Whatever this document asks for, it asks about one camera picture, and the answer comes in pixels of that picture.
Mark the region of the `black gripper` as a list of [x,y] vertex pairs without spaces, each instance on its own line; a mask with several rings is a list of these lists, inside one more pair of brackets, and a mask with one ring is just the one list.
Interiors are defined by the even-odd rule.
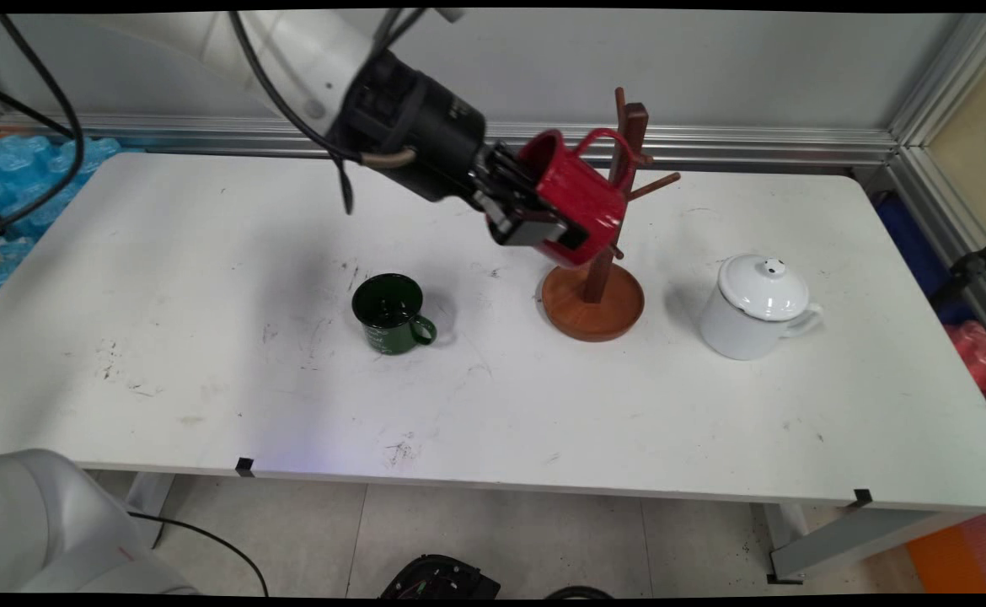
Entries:
[[485,143],[486,119],[454,92],[380,51],[347,89],[329,141],[353,153],[415,151],[415,160],[380,173],[429,202],[459,197],[477,205],[496,244],[577,250],[590,239],[579,224],[540,200],[535,173],[504,142]]

